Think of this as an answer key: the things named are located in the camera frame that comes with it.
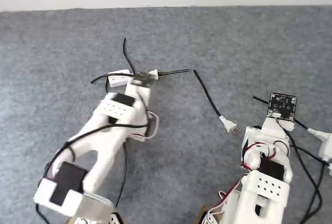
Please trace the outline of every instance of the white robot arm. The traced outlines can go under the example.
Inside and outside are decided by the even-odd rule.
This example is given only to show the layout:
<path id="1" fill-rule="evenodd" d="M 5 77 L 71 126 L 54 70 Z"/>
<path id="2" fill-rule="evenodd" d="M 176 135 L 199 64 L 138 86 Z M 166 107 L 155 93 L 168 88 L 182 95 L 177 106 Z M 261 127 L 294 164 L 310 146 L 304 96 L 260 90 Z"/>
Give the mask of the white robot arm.
<path id="1" fill-rule="evenodd" d="M 263 126 L 247 127 L 244 134 L 241 162 L 250 172 L 227 193 L 219 193 L 222 200 L 204 213 L 201 224 L 282 223 L 293 176 L 283 128 L 293 130 L 295 105 L 294 96 L 271 94 Z"/>
<path id="2" fill-rule="evenodd" d="M 51 178 L 44 177 L 40 181 L 34 196 L 36 204 L 77 218 L 75 223 L 83 223 L 81 220 L 89 224 L 120 223 L 112 214 L 113 203 L 95 192 L 126 139 L 131 136 L 145 140 L 149 123 L 146 109 L 150 98 L 149 83 L 154 77 L 147 74 L 138 77 L 128 81 L 125 94 L 107 94 L 80 132 L 67 142 L 70 147 L 67 145 L 57 152 Z M 97 151 L 98 158 L 90 171 L 72 164 L 73 156 L 77 158 L 91 150 Z"/>

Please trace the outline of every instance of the white wire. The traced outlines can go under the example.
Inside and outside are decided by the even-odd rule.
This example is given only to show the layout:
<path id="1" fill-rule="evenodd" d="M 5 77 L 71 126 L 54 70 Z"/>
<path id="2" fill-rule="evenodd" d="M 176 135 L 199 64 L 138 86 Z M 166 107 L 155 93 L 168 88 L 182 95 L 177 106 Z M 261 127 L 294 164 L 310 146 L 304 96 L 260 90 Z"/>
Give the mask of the white wire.
<path id="1" fill-rule="evenodd" d="M 160 123 L 160 118 L 157 114 L 155 114 L 153 111 L 147 111 L 149 114 L 151 115 L 154 115 L 156 117 L 156 126 L 155 126 L 155 129 L 153 131 L 153 133 L 148 136 L 148 137 L 145 137 L 145 136 L 142 136 L 140 134 L 131 134 L 130 136 L 136 136 L 136 137 L 140 137 L 140 138 L 143 138 L 143 139 L 151 139 L 151 138 L 154 138 L 156 135 L 157 135 L 157 132 L 159 130 L 159 123 Z"/>
<path id="2" fill-rule="evenodd" d="M 242 177 L 239 179 L 239 181 L 230 189 L 230 191 L 227 192 L 226 196 L 224 198 L 222 198 L 222 200 L 216 205 L 214 206 L 213 208 L 211 208 L 207 214 L 206 214 L 206 220 L 208 221 L 209 224 L 213 224 L 212 222 L 210 222 L 209 220 L 209 216 L 210 215 L 216 215 L 216 214 L 222 214 L 223 212 L 222 211 L 219 211 L 219 212 L 215 212 L 215 213 L 211 213 L 211 211 L 213 210 L 216 210 L 220 207 L 223 206 L 223 204 L 226 202 L 227 198 L 233 193 L 234 190 L 236 190 L 236 188 L 239 186 L 240 182 L 241 182 L 241 179 Z"/>
<path id="3" fill-rule="evenodd" d="M 218 195 L 219 195 L 220 199 L 223 199 L 223 198 L 225 197 L 226 193 L 223 192 L 223 191 L 219 191 L 219 192 L 218 192 Z"/>

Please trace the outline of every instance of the power cord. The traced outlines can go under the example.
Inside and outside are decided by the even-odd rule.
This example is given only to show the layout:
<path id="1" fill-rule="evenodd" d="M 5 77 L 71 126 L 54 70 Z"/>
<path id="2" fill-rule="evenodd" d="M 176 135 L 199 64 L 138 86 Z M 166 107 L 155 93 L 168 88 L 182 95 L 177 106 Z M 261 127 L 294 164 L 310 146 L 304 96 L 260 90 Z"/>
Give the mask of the power cord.
<path id="1" fill-rule="evenodd" d="M 307 220 L 309 220 L 312 216 L 314 216 L 314 215 L 315 215 L 315 214 L 316 214 L 316 213 L 322 208 L 322 206 L 323 206 L 323 198 L 322 198 L 321 192 L 320 192 L 320 190 L 319 190 L 319 185 L 320 185 L 320 184 L 319 184 L 319 183 L 316 184 L 316 182 L 315 182 L 314 179 L 312 178 L 310 172 L 308 171 L 308 169 L 307 169 L 305 163 L 304 163 L 303 160 L 302 160 L 302 157 L 301 157 L 301 154 L 300 154 L 300 152 L 299 152 L 299 149 L 298 149 L 298 147 L 297 147 L 297 145 L 296 145 L 296 143 L 295 143 L 295 140 L 294 140 L 293 137 L 291 136 L 291 134 L 290 134 L 286 129 L 284 129 L 280 124 L 279 124 L 279 126 L 284 130 L 284 132 L 285 132 L 285 133 L 287 134 L 287 136 L 289 137 L 289 139 L 290 139 L 290 141 L 291 141 L 291 143 L 292 143 L 292 145 L 293 145 L 293 148 L 294 148 L 294 150 L 295 150 L 295 154 L 296 154 L 296 156 L 297 156 L 297 158 L 298 158 L 298 160 L 299 160 L 299 162 L 300 162 L 300 164 L 301 164 L 303 170 L 305 171 L 307 177 L 309 178 L 311 184 L 313 185 L 313 187 L 314 187 L 314 189 L 315 189 L 315 193 L 314 193 L 314 196 L 313 196 L 312 201 L 314 201 L 316 195 L 318 196 L 318 199 L 319 199 L 319 203 L 318 203 L 317 208 L 316 208 L 313 212 L 311 212 L 310 214 L 308 214 L 308 215 L 307 215 L 307 213 L 306 213 L 305 216 L 304 216 L 304 218 L 302 219 L 302 221 L 300 221 L 300 223 L 299 223 L 299 224 L 304 224 Z M 311 206 L 312 206 L 312 204 L 310 203 L 310 205 L 309 205 L 309 207 L 308 207 L 308 209 L 307 209 L 307 212 L 308 212 L 308 210 L 310 211 Z"/>
<path id="2" fill-rule="evenodd" d="M 323 180 L 323 176 L 324 176 L 324 171 L 325 171 L 325 164 L 323 163 L 322 164 L 322 167 L 321 167 L 321 172 L 320 172 L 320 177 L 318 179 L 318 183 L 317 183 L 317 187 L 319 188 L 321 183 L 322 183 L 322 180 Z M 316 213 L 318 213 L 318 211 L 321 209 L 321 206 L 317 206 L 317 208 L 312 211 L 311 211 L 311 208 L 312 208 L 312 205 L 313 205 L 313 202 L 315 201 L 315 198 L 316 198 L 316 195 L 318 194 L 318 191 L 315 190 L 314 194 L 312 195 L 312 198 L 310 200 L 310 204 L 309 204 L 309 207 L 307 208 L 307 211 L 306 211 L 306 214 L 305 216 L 303 217 L 302 221 L 300 223 L 305 223 L 307 222 L 307 220 L 309 220 L 312 216 L 314 216 Z"/>
<path id="3" fill-rule="evenodd" d="M 226 131 L 229 133 L 229 132 L 232 132 L 233 134 L 238 134 L 240 132 L 239 128 L 238 128 L 238 124 L 226 119 L 223 115 L 221 115 L 221 113 L 218 111 L 218 109 L 216 108 L 216 106 L 214 105 L 209 93 L 208 93 L 208 90 L 206 89 L 201 77 L 198 75 L 196 69 L 193 70 L 193 73 L 196 75 L 199 83 L 201 84 L 205 94 L 206 94 L 206 97 L 207 99 L 209 100 L 209 103 L 211 104 L 213 110 L 216 112 L 216 114 L 218 115 L 219 117 L 219 120 L 224 124 L 224 127 L 226 129 Z"/>
<path id="4" fill-rule="evenodd" d="M 127 167 L 128 167 L 128 151 L 127 151 L 127 145 L 124 142 L 123 145 L 123 153 L 124 153 L 124 164 L 123 164 L 123 177 L 122 177 L 122 183 L 121 183 L 121 188 L 118 194 L 118 198 L 116 199 L 115 207 L 118 207 L 119 201 L 123 192 L 123 189 L 126 184 L 126 177 L 127 177 Z"/>

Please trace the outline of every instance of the black cable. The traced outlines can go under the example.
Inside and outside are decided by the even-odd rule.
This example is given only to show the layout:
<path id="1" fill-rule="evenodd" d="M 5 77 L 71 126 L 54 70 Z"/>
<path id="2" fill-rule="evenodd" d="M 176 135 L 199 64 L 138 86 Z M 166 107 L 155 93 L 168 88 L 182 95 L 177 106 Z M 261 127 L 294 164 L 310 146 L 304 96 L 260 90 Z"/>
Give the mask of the black cable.
<path id="1" fill-rule="evenodd" d="M 101 76 L 98 76 L 97 78 L 93 79 L 90 81 L 91 84 L 94 84 L 97 80 L 100 80 L 102 78 L 108 77 L 108 76 L 113 76 L 113 75 L 119 75 L 119 76 L 127 76 L 127 77 L 135 77 L 135 75 L 132 74 L 123 74 L 123 73 L 110 73 L 110 74 L 103 74 Z"/>
<path id="2" fill-rule="evenodd" d="M 108 82 L 108 77 L 107 77 L 106 81 L 105 81 L 105 91 L 106 91 L 106 93 L 108 93 L 108 84 L 109 84 L 109 82 Z"/>
<path id="3" fill-rule="evenodd" d="M 196 77 L 197 77 L 199 83 L 201 83 L 201 86 L 202 86 L 202 88 L 203 88 L 203 90 L 204 90 L 204 92 L 205 92 L 205 94 L 206 94 L 206 97 L 207 97 L 207 99 L 209 100 L 209 102 L 210 102 L 210 104 L 211 104 L 213 110 L 216 112 L 216 114 L 218 115 L 218 117 L 220 117 L 221 114 L 220 114 L 220 112 L 218 111 L 218 109 L 216 108 L 216 106 L 214 105 L 214 103 L 213 103 L 213 101 L 212 101 L 212 99 L 211 99 L 211 97 L 210 97 L 210 95 L 209 95 L 209 93 L 208 93 L 208 90 L 206 89 L 206 87 L 205 87 L 205 85 L 204 85 L 204 83 L 203 83 L 201 77 L 199 77 L 199 75 L 198 75 L 196 69 L 193 70 L 193 73 L 196 75 Z"/>
<path id="4" fill-rule="evenodd" d="M 135 67 L 133 66 L 133 64 L 131 63 L 131 61 L 129 60 L 128 56 L 127 56 L 127 49 L 126 49 L 126 38 L 123 39 L 123 43 L 122 43 L 122 51 L 123 51 L 123 55 L 125 57 L 125 59 L 127 60 L 133 74 L 135 75 L 136 74 L 136 69 Z"/>
<path id="5" fill-rule="evenodd" d="M 321 186 L 321 183 L 322 183 L 322 180 L 323 180 L 323 176 L 324 176 L 324 171 L 325 171 L 325 165 L 322 164 L 320 177 L 319 177 L 318 183 L 317 183 L 318 188 Z M 315 201 L 316 195 L 317 195 L 317 190 L 315 190 L 315 192 L 314 192 L 314 194 L 313 194 L 313 196 L 311 198 L 309 207 L 308 207 L 308 209 L 306 211 L 306 214 L 303 217 L 301 223 L 305 223 L 307 220 L 309 220 L 312 216 L 314 216 L 321 209 L 321 207 L 318 206 L 313 212 L 309 213 L 310 210 L 311 210 L 311 208 L 312 208 L 313 202 Z"/>
<path id="6" fill-rule="evenodd" d="M 325 165 L 325 166 L 329 166 L 329 163 L 328 163 L 328 162 L 326 162 L 326 161 L 320 159 L 319 157 L 315 156 L 315 155 L 312 154 L 311 152 L 309 152 L 309 151 L 307 151 L 307 150 L 305 150 L 305 149 L 303 149 L 303 148 L 301 148 L 301 147 L 299 147 L 299 146 L 296 146 L 296 147 L 297 147 L 297 149 L 299 149 L 299 150 L 303 151 L 304 153 L 308 154 L 309 156 L 311 156 L 313 159 L 317 160 L 319 163 L 322 163 L 322 164 Z"/>
<path id="7" fill-rule="evenodd" d="M 36 204 L 36 212 L 37 214 L 40 216 L 41 219 L 43 219 L 43 221 L 46 223 L 46 224 L 50 224 L 50 222 L 48 221 L 48 219 L 46 218 L 45 215 L 43 215 L 40 210 L 39 210 L 39 204 Z"/>
<path id="8" fill-rule="evenodd" d="M 261 101 L 261 102 L 263 102 L 263 103 L 265 103 L 265 104 L 269 104 L 267 101 L 265 101 L 265 100 L 263 100 L 263 99 L 261 99 L 261 98 L 259 98 L 259 97 L 256 97 L 256 96 L 253 96 L 253 98 L 254 99 L 256 99 L 256 100 L 258 100 L 258 101 Z M 298 123 L 301 127 L 303 127 L 304 129 L 308 129 L 308 127 L 305 125 L 305 124 L 303 124 L 302 122 L 300 122 L 299 120 L 297 120 L 297 119 L 294 119 L 294 121 L 296 122 L 296 123 Z"/>
<path id="9" fill-rule="evenodd" d="M 84 133 L 82 134 L 81 136 L 78 136 L 76 137 L 75 139 L 73 140 L 70 140 L 68 142 L 66 142 L 64 144 L 63 147 L 60 148 L 60 150 L 57 151 L 57 153 L 54 155 L 54 157 L 51 159 L 51 161 L 47 164 L 46 168 L 45 168 L 45 171 L 44 171 L 44 174 L 43 174 L 43 178 L 47 176 L 47 173 L 48 171 L 50 170 L 52 164 L 54 163 L 54 161 L 56 160 L 56 158 L 67 148 L 69 148 L 70 145 L 72 145 L 73 143 L 79 141 L 80 139 L 86 137 L 86 136 L 89 136 L 91 134 L 94 134 L 96 132 L 99 132 L 101 130 L 104 130 L 104 129 L 107 129 L 107 128 L 112 128 L 112 127 L 126 127 L 126 128 L 144 128 L 144 127 L 147 127 L 148 124 L 144 124 L 144 125 L 132 125 L 132 124 L 107 124 L 107 125 L 104 125 L 103 127 L 99 127 L 97 129 L 94 129 L 90 132 L 87 132 L 87 133 Z"/>
<path id="10" fill-rule="evenodd" d="M 72 147 L 68 147 L 68 149 L 71 151 L 71 153 L 72 153 L 72 156 L 73 156 L 73 162 L 76 160 L 76 155 L 75 155 L 75 152 L 74 152 L 74 150 L 72 149 Z"/>
<path id="11" fill-rule="evenodd" d="M 287 156 L 289 156 L 289 147 L 285 144 L 285 142 L 282 142 L 281 140 L 276 140 L 276 141 L 273 142 L 274 145 L 276 143 L 282 143 L 282 144 L 284 144 L 286 146 L 286 148 L 287 148 Z"/>
<path id="12" fill-rule="evenodd" d="M 126 177 L 127 177 L 128 151 L 127 151 L 127 147 L 126 147 L 126 143 L 125 142 L 123 143 L 122 147 L 123 147 L 123 152 L 124 152 L 123 178 L 122 178 L 120 192 L 118 194 L 118 198 L 116 199 L 115 207 L 117 207 L 119 205 L 119 201 L 120 201 L 123 189 L 125 187 Z"/>
<path id="13" fill-rule="evenodd" d="M 168 72 L 158 72 L 158 76 L 162 77 L 165 75 L 185 73 L 185 72 L 189 72 L 189 71 L 190 71 L 190 69 L 186 68 L 186 69 L 180 69 L 180 70 L 174 70 L 174 71 L 168 71 Z"/>
<path id="14" fill-rule="evenodd" d="M 323 205 L 323 198 L 322 198 L 321 192 L 320 192 L 319 187 L 317 186 L 316 182 L 315 182 L 314 179 L 312 178 L 310 172 L 308 171 L 308 169 L 307 169 L 305 163 L 303 162 L 302 157 L 301 157 L 301 154 L 299 153 L 299 149 L 298 149 L 298 147 L 297 147 L 297 145 L 296 145 L 296 143 L 295 143 L 295 140 L 293 139 L 293 137 L 290 135 L 290 133 L 289 133 L 286 129 L 284 129 L 284 128 L 282 128 L 282 129 L 284 130 L 284 132 L 285 132 L 285 133 L 287 134 L 287 136 L 289 137 L 289 139 L 290 139 L 290 141 L 291 141 L 291 143 L 292 143 L 292 145 L 293 145 L 293 148 L 294 148 L 294 150 L 295 150 L 295 154 L 296 154 L 296 156 L 297 156 L 297 158 L 298 158 L 298 160 L 299 160 L 299 162 L 300 162 L 300 164 L 301 164 L 303 170 L 305 171 L 305 173 L 306 173 L 307 177 L 309 178 L 311 184 L 312 184 L 313 187 L 315 188 L 315 193 L 317 193 L 317 196 L 318 196 L 318 199 L 319 199 L 319 203 L 318 203 L 317 209 L 315 210 L 315 213 L 314 213 L 314 214 L 316 214 L 316 213 L 321 209 L 321 207 L 322 207 L 322 205 Z M 302 220 L 302 221 L 300 222 L 300 224 L 304 224 L 304 223 L 305 223 L 308 219 L 310 219 L 314 214 L 311 213 L 310 215 L 308 215 L 308 216 L 305 218 L 305 221 Z"/>

